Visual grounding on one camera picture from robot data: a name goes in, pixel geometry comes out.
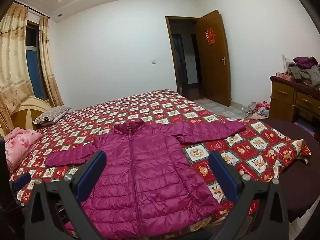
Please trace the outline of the striped grey pillow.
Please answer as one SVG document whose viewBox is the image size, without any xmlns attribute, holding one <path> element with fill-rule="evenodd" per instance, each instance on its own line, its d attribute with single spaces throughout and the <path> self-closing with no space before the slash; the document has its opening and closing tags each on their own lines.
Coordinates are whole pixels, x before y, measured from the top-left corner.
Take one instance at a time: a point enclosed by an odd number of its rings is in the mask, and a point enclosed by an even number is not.
<svg viewBox="0 0 320 240">
<path fill-rule="evenodd" d="M 33 124 L 41 125 L 42 127 L 53 125 L 62 119 L 71 109 L 67 106 L 57 106 L 53 107 L 41 115 L 39 115 L 34 121 Z"/>
</svg>

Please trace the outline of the beige curtain right panel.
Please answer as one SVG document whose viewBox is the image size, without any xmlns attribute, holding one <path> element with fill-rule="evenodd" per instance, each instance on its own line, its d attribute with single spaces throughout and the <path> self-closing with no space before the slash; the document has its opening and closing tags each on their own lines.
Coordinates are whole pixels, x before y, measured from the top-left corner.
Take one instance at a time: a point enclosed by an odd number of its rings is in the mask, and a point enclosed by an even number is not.
<svg viewBox="0 0 320 240">
<path fill-rule="evenodd" d="M 62 106 L 63 100 L 58 89 L 55 75 L 52 68 L 52 61 L 50 57 L 50 40 L 48 35 L 49 18 L 47 16 L 41 16 L 39 21 L 39 50 L 40 61 L 42 67 L 42 73 L 44 82 L 46 84 L 49 101 L 52 106 Z"/>
</svg>

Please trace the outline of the red double happiness decal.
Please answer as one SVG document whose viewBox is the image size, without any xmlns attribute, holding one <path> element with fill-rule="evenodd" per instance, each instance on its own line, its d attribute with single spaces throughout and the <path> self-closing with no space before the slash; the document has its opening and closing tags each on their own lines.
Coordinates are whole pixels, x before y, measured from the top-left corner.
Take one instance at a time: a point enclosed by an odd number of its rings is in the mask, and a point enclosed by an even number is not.
<svg viewBox="0 0 320 240">
<path fill-rule="evenodd" d="M 206 40 L 209 44 L 215 43 L 217 35 L 214 33 L 214 30 L 212 28 L 209 28 L 205 31 L 206 34 Z"/>
</svg>

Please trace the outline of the window with blue pane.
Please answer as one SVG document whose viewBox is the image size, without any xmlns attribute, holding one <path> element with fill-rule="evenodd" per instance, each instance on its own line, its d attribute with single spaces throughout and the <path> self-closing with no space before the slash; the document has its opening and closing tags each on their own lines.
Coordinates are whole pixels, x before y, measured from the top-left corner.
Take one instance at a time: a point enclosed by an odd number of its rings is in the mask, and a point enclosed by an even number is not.
<svg viewBox="0 0 320 240">
<path fill-rule="evenodd" d="M 46 101 L 48 100 L 48 93 L 41 67 L 39 25 L 30 21 L 27 22 L 25 48 L 27 67 L 34 91 L 34 96 Z"/>
</svg>

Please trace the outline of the dark maroon mattress edge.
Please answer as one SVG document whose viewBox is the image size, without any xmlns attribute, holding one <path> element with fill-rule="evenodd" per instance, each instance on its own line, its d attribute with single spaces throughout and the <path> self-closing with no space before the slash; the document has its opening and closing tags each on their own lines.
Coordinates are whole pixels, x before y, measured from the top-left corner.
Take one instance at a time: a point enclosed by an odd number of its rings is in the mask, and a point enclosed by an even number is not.
<svg viewBox="0 0 320 240">
<path fill-rule="evenodd" d="M 269 182 L 278 178 L 289 220 L 300 217 L 319 196 L 319 144 L 297 125 L 276 119 L 243 120 L 220 152 L 240 175 Z"/>
</svg>

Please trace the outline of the brown wooden door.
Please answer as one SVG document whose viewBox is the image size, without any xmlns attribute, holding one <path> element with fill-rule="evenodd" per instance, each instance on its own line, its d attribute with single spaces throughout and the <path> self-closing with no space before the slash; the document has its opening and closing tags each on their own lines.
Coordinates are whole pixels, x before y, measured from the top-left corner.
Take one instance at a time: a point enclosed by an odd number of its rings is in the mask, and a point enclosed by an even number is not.
<svg viewBox="0 0 320 240">
<path fill-rule="evenodd" d="M 205 31 L 209 28 L 217 35 L 209 44 Z M 225 28 L 221 14 L 214 10 L 197 20 L 195 25 L 199 48 L 201 76 L 205 96 L 224 106 L 231 105 L 231 71 Z"/>
</svg>

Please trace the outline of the pink box on dresser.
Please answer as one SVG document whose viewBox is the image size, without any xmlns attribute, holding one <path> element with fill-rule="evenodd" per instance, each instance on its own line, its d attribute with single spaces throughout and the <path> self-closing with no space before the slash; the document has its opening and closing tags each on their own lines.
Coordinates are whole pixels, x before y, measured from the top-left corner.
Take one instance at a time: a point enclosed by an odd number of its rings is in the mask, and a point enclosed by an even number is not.
<svg viewBox="0 0 320 240">
<path fill-rule="evenodd" d="M 292 75 L 287 75 L 285 73 L 276 73 L 276 77 L 279 77 L 289 82 L 295 82 L 295 78 Z"/>
</svg>

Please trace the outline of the red patchwork bear bedspread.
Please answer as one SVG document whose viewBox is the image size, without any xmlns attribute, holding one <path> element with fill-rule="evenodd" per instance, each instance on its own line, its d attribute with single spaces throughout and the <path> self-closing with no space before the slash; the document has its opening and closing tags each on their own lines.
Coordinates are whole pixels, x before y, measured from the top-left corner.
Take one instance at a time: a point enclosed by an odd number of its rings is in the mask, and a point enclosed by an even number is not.
<svg viewBox="0 0 320 240">
<path fill-rule="evenodd" d="M 81 205 L 105 239 L 171 238 L 225 218 L 233 204 L 209 168 L 210 152 L 264 182 L 311 154 L 303 139 L 214 114 L 172 90 L 73 111 L 39 133 L 11 174 L 31 175 L 18 200 L 29 201 L 37 179 L 75 174 L 102 150 L 106 167 Z"/>
</svg>

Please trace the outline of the brown wooden dresser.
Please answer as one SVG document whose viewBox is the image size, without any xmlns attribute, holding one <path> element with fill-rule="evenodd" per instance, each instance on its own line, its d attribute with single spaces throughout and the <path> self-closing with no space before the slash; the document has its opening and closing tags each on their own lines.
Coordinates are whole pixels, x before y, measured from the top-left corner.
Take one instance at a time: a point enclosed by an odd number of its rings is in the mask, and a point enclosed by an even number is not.
<svg viewBox="0 0 320 240">
<path fill-rule="evenodd" d="M 302 125 L 319 140 L 319 91 L 278 76 L 272 82 L 269 117 Z"/>
</svg>

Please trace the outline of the brown door frame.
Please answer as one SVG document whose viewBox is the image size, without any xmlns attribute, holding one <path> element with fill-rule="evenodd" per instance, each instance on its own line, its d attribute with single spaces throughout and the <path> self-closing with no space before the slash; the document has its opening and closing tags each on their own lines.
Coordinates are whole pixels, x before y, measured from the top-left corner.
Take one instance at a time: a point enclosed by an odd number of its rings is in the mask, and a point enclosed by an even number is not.
<svg viewBox="0 0 320 240">
<path fill-rule="evenodd" d="M 199 48 L 195 33 L 197 18 L 167 16 L 165 18 L 177 92 L 194 101 L 202 98 L 202 77 Z"/>
</svg>

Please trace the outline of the pink floral folded blanket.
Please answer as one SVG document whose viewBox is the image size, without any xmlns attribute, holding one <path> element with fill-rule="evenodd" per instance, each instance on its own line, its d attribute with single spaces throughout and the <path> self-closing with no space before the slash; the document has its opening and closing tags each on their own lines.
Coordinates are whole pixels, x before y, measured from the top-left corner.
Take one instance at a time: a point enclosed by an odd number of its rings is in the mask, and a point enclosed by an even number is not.
<svg viewBox="0 0 320 240">
<path fill-rule="evenodd" d="M 4 137 L 5 155 L 10 171 L 14 171 L 20 165 L 29 150 L 42 136 L 40 132 L 33 129 L 16 127 Z"/>
</svg>

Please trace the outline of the cream wooden headboard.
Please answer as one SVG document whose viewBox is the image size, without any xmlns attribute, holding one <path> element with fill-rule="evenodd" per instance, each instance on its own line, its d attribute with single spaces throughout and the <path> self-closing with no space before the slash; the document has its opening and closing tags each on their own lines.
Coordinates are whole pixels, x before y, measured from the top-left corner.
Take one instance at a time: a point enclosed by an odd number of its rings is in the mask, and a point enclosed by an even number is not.
<svg viewBox="0 0 320 240">
<path fill-rule="evenodd" d="M 42 99 L 30 96 L 12 112 L 11 121 L 14 128 L 36 129 L 33 121 L 52 106 Z"/>
</svg>

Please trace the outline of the magenta quilted down jacket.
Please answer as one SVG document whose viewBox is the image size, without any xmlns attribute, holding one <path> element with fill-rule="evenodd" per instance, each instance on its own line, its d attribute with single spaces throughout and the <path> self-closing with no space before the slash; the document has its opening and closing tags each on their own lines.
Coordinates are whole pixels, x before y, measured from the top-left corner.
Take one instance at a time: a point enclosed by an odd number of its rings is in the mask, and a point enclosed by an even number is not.
<svg viewBox="0 0 320 240">
<path fill-rule="evenodd" d="M 187 228 L 221 210 L 183 153 L 184 144 L 225 139 L 238 121 L 120 124 L 93 141 L 46 158 L 48 167 L 79 165 L 98 150 L 107 164 L 82 208 L 104 239 L 134 239 Z"/>
</svg>

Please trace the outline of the clothes pile on dresser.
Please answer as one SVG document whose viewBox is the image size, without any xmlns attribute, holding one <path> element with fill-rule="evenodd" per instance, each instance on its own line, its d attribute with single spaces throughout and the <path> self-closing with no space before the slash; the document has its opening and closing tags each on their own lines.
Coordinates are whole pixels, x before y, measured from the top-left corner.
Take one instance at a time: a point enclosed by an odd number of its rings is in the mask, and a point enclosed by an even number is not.
<svg viewBox="0 0 320 240">
<path fill-rule="evenodd" d="M 291 75 L 296 82 L 319 91 L 319 63 L 312 57 L 296 57 L 290 62 L 286 74 Z"/>
</svg>

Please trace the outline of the beige curtain panel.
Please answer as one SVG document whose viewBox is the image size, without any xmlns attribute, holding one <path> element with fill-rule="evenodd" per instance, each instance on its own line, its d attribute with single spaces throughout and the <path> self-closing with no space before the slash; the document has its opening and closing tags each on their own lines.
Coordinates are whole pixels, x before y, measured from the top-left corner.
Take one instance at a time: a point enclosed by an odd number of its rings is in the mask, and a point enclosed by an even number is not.
<svg viewBox="0 0 320 240">
<path fill-rule="evenodd" d="M 52 106 L 62 106 L 63 100 L 58 89 L 55 75 L 52 68 L 52 61 L 50 57 L 50 40 L 48 35 L 49 18 L 47 16 L 41 16 L 39 21 L 39 50 L 40 61 L 42 67 L 42 73 L 44 82 L 46 84 L 49 101 Z"/>
<path fill-rule="evenodd" d="M 1 122 L 12 131 L 12 113 L 33 96 L 25 48 L 28 8 L 12 3 L 1 20 Z"/>
</svg>

